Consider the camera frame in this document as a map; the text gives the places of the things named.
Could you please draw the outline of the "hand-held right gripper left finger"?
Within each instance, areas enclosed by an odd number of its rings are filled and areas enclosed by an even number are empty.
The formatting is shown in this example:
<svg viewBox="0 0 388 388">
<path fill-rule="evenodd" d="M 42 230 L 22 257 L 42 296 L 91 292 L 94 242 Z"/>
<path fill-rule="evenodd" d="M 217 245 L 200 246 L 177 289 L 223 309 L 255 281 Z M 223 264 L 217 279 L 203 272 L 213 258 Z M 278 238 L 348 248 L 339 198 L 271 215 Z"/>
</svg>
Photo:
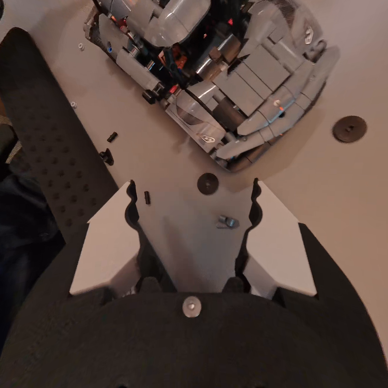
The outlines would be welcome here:
<svg viewBox="0 0 388 388">
<path fill-rule="evenodd" d="M 139 229 L 127 210 L 136 208 L 134 181 L 126 182 L 88 221 L 70 294 L 108 288 L 117 297 L 134 293 L 140 279 Z"/>
</svg>

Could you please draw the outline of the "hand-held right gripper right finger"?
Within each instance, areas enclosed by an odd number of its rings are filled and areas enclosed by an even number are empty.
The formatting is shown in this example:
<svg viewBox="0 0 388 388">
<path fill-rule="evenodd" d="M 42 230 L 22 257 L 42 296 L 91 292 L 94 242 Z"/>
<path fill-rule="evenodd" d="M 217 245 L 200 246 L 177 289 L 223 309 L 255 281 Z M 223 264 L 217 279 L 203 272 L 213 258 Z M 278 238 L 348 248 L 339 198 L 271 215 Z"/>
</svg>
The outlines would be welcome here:
<svg viewBox="0 0 388 388">
<path fill-rule="evenodd" d="M 235 262 L 249 293 L 271 299 L 278 288 L 315 296 L 298 219 L 258 178 L 254 180 L 246 230 Z"/>
</svg>

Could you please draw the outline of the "grey lego car model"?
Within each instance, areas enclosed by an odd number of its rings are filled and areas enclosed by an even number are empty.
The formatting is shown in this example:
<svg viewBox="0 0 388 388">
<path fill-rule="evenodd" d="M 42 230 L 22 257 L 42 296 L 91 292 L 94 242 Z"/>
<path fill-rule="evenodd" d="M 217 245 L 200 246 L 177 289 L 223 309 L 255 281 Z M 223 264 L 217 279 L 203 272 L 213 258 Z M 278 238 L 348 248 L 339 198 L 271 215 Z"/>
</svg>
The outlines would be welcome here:
<svg viewBox="0 0 388 388">
<path fill-rule="evenodd" d="M 85 38 L 229 172 L 308 113 L 340 57 L 301 1 L 93 3 Z"/>
</svg>

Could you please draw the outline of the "grey curved lego piece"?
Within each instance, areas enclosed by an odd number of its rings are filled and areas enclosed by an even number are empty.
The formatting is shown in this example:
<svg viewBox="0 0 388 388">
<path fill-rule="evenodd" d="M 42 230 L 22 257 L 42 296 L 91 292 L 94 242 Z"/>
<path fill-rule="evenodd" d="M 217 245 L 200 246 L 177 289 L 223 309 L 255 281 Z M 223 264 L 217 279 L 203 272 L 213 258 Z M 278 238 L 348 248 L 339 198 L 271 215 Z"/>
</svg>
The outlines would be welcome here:
<svg viewBox="0 0 388 388">
<path fill-rule="evenodd" d="M 234 229 L 237 229 L 239 226 L 240 226 L 240 223 L 237 219 L 232 217 L 227 217 L 224 215 L 220 215 L 216 223 L 217 229 L 234 230 Z"/>
</svg>

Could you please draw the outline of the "person's dark blue clothing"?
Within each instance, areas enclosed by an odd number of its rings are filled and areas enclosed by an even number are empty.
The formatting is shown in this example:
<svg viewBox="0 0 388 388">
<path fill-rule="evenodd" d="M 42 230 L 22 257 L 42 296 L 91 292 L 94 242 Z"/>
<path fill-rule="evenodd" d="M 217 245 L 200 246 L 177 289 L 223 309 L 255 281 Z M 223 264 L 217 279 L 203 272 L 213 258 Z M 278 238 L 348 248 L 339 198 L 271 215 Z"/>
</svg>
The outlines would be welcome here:
<svg viewBox="0 0 388 388">
<path fill-rule="evenodd" d="M 65 241 L 39 184 L 10 173 L 0 185 L 0 342 Z"/>
</svg>

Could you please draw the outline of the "black round screw washer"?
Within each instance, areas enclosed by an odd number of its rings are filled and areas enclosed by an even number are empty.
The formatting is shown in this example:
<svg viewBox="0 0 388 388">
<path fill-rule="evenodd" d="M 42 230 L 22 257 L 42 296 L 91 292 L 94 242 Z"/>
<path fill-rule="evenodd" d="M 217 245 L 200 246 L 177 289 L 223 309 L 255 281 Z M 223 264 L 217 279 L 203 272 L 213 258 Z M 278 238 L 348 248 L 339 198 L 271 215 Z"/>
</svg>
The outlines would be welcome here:
<svg viewBox="0 0 388 388">
<path fill-rule="evenodd" d="M 214 194 L 218 187 L 219 180 L 213 173 L 204 173 L 197 180 L 197 188 L 203 195 Z"/>
<path fill-rule="evenodd" d="M 367 123 L 359 116 L 346 116 L 332 127 L 333 137 L 342 143 L 353 143 L 360 140 L 367 131 Z"/>
</svg>

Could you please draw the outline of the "black perforated board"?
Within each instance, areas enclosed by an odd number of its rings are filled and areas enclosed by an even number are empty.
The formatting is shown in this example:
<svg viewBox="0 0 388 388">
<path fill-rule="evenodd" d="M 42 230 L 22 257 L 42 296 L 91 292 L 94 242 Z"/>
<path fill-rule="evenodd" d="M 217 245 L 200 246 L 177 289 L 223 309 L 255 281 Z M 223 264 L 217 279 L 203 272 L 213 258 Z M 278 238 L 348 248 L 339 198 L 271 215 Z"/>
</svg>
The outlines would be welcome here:
<svg viewBox="0 0 388 388">
<path fill-rule="evenodd" d="M 0 60 L 1 100 L 68 242 L 118 186 L 29 33 L 10 29 Z"/>
</svg>

